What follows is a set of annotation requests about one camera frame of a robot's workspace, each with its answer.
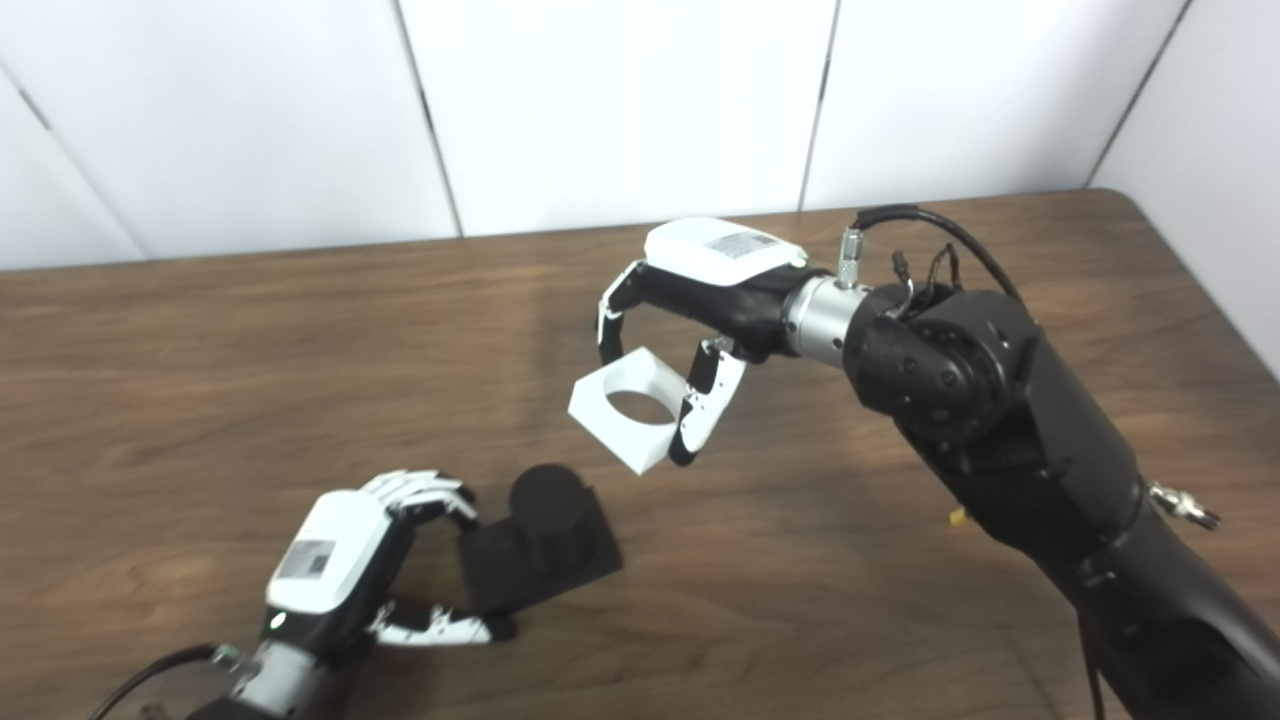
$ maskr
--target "label sticker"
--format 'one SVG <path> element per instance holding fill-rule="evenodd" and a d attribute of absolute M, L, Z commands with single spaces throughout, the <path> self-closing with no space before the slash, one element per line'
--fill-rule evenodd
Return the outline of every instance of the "label sticker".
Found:
<path fill-rule="evenodd" d="M 736 232 L 724 237 L 717 237 L 705 243 L 704 247 L 714 250 L 730 260 L 737 260 L 756 250 L 764 250 L 774 245 L 782 245 L 782 241 L 758 232 Z"/>
<path fill-rule="evenodd" d="M 293 541 L 284 553 L 280 571 L 282 580 L 315 580 L 324 575 L 324 568 L 333 556 L 334 541 Z"/>

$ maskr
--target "black cable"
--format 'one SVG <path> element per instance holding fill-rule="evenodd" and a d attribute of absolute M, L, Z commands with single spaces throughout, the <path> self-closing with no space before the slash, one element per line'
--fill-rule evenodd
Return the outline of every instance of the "black cable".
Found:
<path fill-rule="evenodd" d="M 1107 706 L 1102 701 L 1102 683 L 1098 680 L 1098 666 L 1089 652 L 1089 639 L 1084 633 L 1084 618 L 1078 618 L 1080 625 L 1080 652 L 1084 653 L 1084 676 L 1089 680 L 1089 700 L 1093 702 L 1093 720 L 1107 720 Z"/>
<path fill-rule="evenodd" d="M 143 667 L 137 675 L 125 680 L 123 685 L 115 688 L 115 692 L 106 696 L 106 700 L 104 700 L 102 705 L 100 705 L 97 710 L 95 710 L 93 714 L 88 716 L 88 720 L 102 720 L 104 717 L 106 717 L 106 714 L 110 712 L 111 708 L 116 706 L 116 703 L 124 700 L 124 696 L 129 694 L 131 692 L 137 689 L 138 685 L 150 680 L 151 678 L 155 678 L 156 675 L 164 673 L 165 670 L 172 670 L 179 665 L 186 665 L 188 662 L 211 661 L 214 656 L 218 655 L 219 647 L 220 646 L 215 644 L 197 644 L 184 650 L 179 650 L 178 652 L 172 652 L 161 657 L 160 660 L 156 660 L 151 665 Z"/>
<path fill-rule="evenodd" d="M 942 268 L 942 259 L 947 255 L 951 256 L 951 279 L 955 281 L 960 273 L 959 260 L 956 259 L 956 249 L 950 242 L 938 254 L 933 256 L 933 261 L 929 263 L 929 277 L 924 281 L 924 300 L 920 305 L 928 307 L 933 302 L 933 288 L 938 283 L 938 269 Z"/>
<path fill-rule="evenodd" d="M 956 224 L 954 220 L 943 218 L 937 213 L 920 210 L 915 205 L 884 205 L 883 208 L 872 208 L 858 213 L 852 227 L 854 229 L 867 232 L 867 229 L 890 220 L 920 220 L 943 229 L 947 234 L 959 240 L 960 245 L 969 249 L 969 252 L 973 252 L 973 256 L 982 263 L 982 266 L 991 274 L 996 283 L 1000 284 L 1000 290 L 1005 291 L 1005 295 L 1019 302 L 1023 301 L 1023 296 L 1019 295 L 1018 287 L 1014 286 L 1014 281 L 1009 279 L 1009 274 L 1005 273 L 1005 269 L 1000 266 L 1000 263 L 991 256 L 991 252 L 987 252 L 987 249 L 978 242 L 978 238 L 969 234 L 966 229 Z"/>

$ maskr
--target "white wall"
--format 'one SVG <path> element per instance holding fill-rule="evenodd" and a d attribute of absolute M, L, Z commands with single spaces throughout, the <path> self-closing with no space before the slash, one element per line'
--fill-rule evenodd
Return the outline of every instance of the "white wall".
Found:
<path fill-rule="evenodd" d="M 1280 3 L 1194 0 L 1094 178 L 1128 193 L 1280 377 Z"/>
<path fill-rule="evenodd" d="M 0 269 L 141 259 L 0 68 Z"/>
<path fill-rule="evenodd" d="M 0 266 L 1079 187 L 1181 1 L 0 0 Z"/>
<path fill-rule="evenodd" d="M 805 209 L 1082 187 L 1183 0 L 845 0 Z"/>
<path fill-rule="evenodd" d="M 0 58 L 148 256 L 456 234 L 390 3 L 0 0 Z"/>
<path fill-rule="evenodd" d="M 835 0 L 402 0 L 462 229 L 794 210 Z"/>

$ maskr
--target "white plastic block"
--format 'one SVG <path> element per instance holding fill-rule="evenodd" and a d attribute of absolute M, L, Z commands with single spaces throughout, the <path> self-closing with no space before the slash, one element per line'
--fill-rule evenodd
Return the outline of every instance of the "white plastic block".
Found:
<path fill-rule="evenodd" d="M 685 378 L 649 348 L 637 347 L 573 383 L 568 414 L 641 475 L 667 456 L 686 388 Z M 608 396 L 616 392 L 646 395 L 669 410 L 672 420 L 660 425 L 632 420 L 609 404 Z"/>

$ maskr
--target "wood grain surface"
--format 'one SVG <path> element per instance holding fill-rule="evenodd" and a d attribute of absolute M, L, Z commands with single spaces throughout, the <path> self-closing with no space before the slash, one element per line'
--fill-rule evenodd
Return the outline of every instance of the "wood grain surface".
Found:
<path fill-rule="evenodd" d="M 1143 471 L 1226 518 L 1179 532 L 1280 626 L 1280 392 L 1155 231 L 1103 191 L 932 208 L 1005 264 Z M 850 217 L 746 222 L 829 265 Z M 524 468 L 559 461 L 626 569 L 526 611 L 508 644 L 378 651 L 348 717 L 1088 717 L 1064 601 L 948 525 L 946 491 L 837 370 L 750 369 L 698 462 L 643 478 L 568 418 L 599 293 L 646 231 L 0 275 L 3 716 L 82 717 L 175 647 L 252 646 L 324 491 L 442 468 L 498 519 Z M 936 247 L 877 228 L 864 277 Z M 682 370 L 705 334 L 637 310 L 625 341 Z M 465 602 L 452 529 L 424 529 L 398 585 Z M 219 682 L 137 700 L 179 716 Z"/>

